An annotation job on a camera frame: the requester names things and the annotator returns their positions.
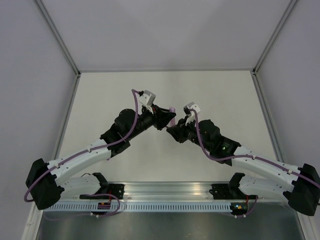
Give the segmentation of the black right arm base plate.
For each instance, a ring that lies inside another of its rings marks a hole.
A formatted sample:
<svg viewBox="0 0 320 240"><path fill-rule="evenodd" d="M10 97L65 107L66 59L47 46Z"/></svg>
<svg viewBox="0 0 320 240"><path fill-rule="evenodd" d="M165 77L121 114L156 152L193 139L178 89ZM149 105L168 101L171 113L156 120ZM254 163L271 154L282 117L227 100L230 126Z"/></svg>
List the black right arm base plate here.
<svg viewBox="0 0 320 240"><path fill-rule="evenodd" d="M211 185L209 193L213 196L214 200L234 200L227 183L214 183Z"/></svg>

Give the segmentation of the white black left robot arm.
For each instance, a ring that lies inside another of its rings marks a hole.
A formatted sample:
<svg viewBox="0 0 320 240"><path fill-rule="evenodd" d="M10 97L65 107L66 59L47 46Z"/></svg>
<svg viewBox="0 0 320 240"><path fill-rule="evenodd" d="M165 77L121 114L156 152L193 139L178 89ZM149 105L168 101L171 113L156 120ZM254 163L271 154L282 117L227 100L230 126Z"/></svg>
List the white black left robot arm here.
<svg viewBox="0 0 320 240"><path fill-rule="evenodd" d="M110 129L83 150L67 157L44 161L35 160L25 181L26 196L31 196L38 210L46 210L62 198L104 199L109 193L109 183L99 172L88 177L75 177L84 169L109 160L130 147L130 140L150 127L164 129L176 113L157 105L142 107L138 114L126 108L114 120Z"/></svg>

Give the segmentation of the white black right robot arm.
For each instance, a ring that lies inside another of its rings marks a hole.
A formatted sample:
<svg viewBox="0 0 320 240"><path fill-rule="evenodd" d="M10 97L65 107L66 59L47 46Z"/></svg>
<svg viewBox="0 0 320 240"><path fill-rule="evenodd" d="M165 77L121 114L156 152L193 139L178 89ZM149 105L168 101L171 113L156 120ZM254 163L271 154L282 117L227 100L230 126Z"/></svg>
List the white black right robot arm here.
<svg viewBox="0 0 320 240"><path fill-rule="evenodd" d="M228 194L235 199L258 196L288 203L295 211L314 216L320 205L320 176L315 167L281 163L264 158L239 142L227 138L207 119L188 123L182 118L166 131L178 143L190 141L212 161L248 170L259 178L235 173L228 183Z"/></svg>

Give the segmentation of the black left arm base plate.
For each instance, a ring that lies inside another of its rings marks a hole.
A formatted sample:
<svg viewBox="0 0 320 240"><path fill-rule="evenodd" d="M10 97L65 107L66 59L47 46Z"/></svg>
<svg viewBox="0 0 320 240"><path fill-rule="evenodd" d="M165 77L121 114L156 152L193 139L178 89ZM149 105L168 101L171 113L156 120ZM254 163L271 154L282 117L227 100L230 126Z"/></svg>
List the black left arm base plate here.
<svg viewBox="0 0 320 240"><path fill-rule="evenodd" d="M125 185L120 183L110 183L108 188L101 187L94 194L81 194L79 196L82 200L114 200L114 196L119 200L123 199L125 193Z"/></svg>

